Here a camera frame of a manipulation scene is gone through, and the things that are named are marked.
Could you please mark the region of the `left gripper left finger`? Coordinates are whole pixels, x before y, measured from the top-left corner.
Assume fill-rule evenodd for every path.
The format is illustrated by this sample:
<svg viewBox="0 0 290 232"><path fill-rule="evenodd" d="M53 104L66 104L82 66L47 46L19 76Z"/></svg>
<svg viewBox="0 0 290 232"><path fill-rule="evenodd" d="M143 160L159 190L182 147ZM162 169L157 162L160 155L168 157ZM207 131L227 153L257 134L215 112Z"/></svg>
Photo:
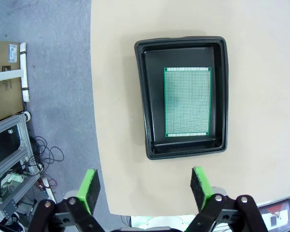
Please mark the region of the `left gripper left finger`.
<svg viewBox="0 0 290 232"><path fill-rule="evenodd" d="M29 224L29 232L63 232L75 226L79 232L102 232L104 229L93 216L101 189L98 171L88 169L75 196L59 203L41 200Z"/></svg>

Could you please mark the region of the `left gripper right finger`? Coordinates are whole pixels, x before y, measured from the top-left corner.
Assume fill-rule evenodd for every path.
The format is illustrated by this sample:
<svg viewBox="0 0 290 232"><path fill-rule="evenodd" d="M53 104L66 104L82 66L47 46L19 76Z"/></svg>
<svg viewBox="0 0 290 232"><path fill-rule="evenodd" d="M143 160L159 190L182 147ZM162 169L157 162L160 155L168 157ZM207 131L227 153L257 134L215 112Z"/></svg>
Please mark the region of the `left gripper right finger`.
<svg viewBox="0 0 290 232"><path fill-rule="evenodd" d="M202 167L192 168L190 187L199 213L188 225L188 232L212 232L221 223L227 224L232 232L268 231L250 195L240 195L234 200L214 193Z"/></svg>

